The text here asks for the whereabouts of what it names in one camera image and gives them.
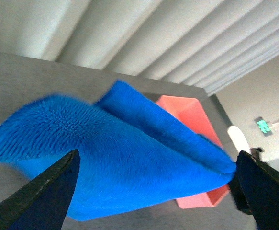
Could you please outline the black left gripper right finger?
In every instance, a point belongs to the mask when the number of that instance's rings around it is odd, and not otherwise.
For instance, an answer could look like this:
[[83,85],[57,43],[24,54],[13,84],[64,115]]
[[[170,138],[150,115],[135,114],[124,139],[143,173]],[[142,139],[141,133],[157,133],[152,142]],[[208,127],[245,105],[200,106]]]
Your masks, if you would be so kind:
[[241,151],[229,188],[236,208],[252,215],[259,230],[279,230],[277,170],[246,151]]

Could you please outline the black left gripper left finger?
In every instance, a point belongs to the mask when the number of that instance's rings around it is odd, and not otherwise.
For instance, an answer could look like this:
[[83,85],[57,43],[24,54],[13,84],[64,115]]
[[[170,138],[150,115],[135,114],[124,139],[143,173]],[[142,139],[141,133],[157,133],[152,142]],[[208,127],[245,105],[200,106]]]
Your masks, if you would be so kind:
[[0,230],[62,228],[79,173],[73,150],[0,203]]

